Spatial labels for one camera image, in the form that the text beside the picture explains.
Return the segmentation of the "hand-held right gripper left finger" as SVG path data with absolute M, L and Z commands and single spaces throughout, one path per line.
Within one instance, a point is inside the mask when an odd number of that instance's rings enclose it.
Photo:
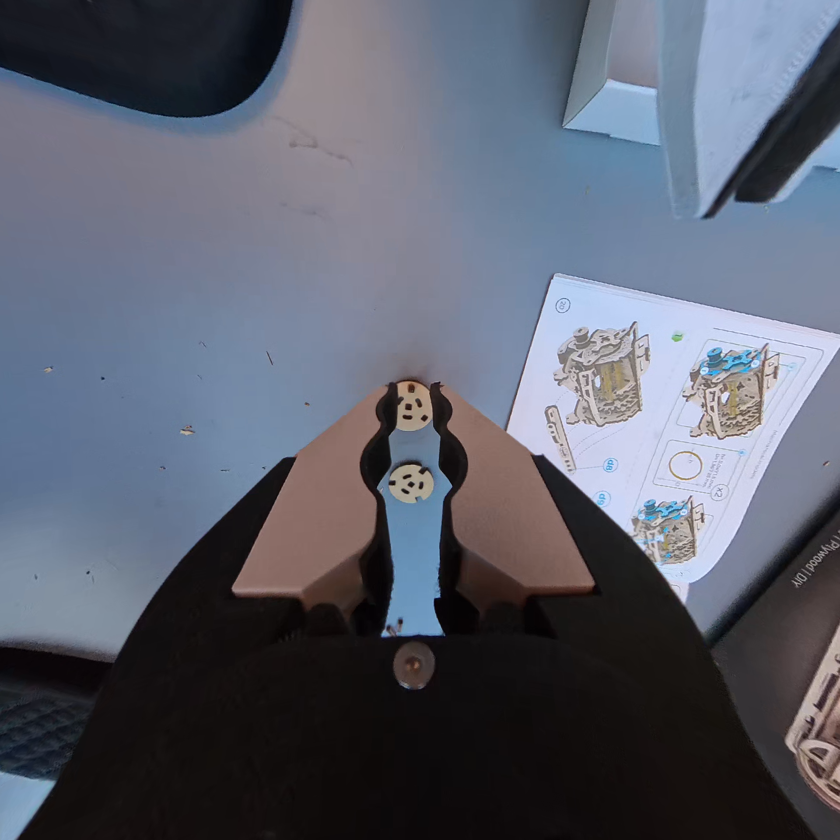
M 394 581 L 385 503 L 396 384 L 376 389 L 299 450 L 233 584 L 238 598 L 335 606 L 381 635 Z

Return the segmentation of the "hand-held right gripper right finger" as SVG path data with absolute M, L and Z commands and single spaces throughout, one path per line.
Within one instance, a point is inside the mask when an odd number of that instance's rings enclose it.
M 596 591 L 532 453 L 446 385 L 430 387 L 444 498 L 434 609 L 446 635 L 500 607 Z

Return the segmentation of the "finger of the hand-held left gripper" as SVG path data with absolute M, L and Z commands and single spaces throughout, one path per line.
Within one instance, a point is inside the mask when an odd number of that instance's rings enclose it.
M 838 170 L 838 1 L 657 4 L 658 126 L 678 218 Z

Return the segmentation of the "round wooden disc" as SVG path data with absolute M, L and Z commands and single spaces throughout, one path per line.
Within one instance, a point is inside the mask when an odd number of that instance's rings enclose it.
M 399 381 L 396 384 L 396 425 L 401 432 L 417 432 L 433 419 L 430 392 L 419 381 Z
M 403 503 L 425 501 L 434 491 L 434 477 L 428 467 L 417 462 L 405 462 L 392 470 L 387 480 L 392 496 Z

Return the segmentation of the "white cardboard tray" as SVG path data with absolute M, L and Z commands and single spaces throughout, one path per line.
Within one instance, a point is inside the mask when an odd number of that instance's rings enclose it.
M 590 1 L 562 125 L 659 145 L 654 1 Z

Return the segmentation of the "printed instruction booklet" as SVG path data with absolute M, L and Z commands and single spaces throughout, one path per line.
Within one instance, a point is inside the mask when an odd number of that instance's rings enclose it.
M 685 602 L 837 351 L 834 333 L 557 273 L 507 431 Z

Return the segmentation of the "black model kit box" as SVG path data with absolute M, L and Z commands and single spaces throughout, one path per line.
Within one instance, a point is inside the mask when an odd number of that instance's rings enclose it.
M 740 723 L 715 773 L 737 838 L 839 838 L 838 622 L 836 504 L 713 648 Z

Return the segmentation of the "black mesh chair seat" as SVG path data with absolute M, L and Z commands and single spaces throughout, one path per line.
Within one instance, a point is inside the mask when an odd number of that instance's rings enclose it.
M 2 647 L 1 771 L 56 781 L 111 667 L 108 661 Z

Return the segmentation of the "black textured wrist rest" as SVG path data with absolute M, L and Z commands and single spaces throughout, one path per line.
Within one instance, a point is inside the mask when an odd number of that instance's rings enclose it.
M 1 65 L 139 112 L 204 118 L 273 67 L 292 1 L 2 1 Z

